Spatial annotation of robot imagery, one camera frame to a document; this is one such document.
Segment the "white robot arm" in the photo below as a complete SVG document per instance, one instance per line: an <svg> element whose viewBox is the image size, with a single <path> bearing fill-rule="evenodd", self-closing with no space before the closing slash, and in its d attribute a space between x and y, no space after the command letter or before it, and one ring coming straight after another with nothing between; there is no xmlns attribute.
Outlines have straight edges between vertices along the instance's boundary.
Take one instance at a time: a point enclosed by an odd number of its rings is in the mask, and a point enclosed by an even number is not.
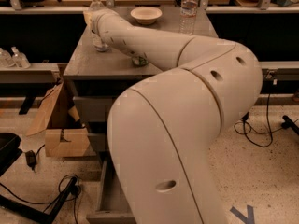
<svg viewBox="0 0 299 224"><path fill-rule="evenodd" d="M133 26L108 8L84 17L112 48L161 70L124 91L107 121L136 223L228 224L207 151L255 104L263 83L256 56L234 41Z"/></svg>

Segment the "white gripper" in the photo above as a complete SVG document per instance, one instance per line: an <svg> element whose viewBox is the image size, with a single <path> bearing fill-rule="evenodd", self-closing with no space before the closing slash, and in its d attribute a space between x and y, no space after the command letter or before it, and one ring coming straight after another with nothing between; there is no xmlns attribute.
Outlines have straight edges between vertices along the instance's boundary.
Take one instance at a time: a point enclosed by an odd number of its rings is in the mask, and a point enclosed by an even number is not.
<svg viewBox="0 0 299 224"><path fill-rule="evenodd" d="M85 23L87 25L90 25L92 31L96 34L99 33L98 22L99 22L101 15L102 15L102 13L100 11L94 11L94 12L84 11L83 12Z"/></svg>

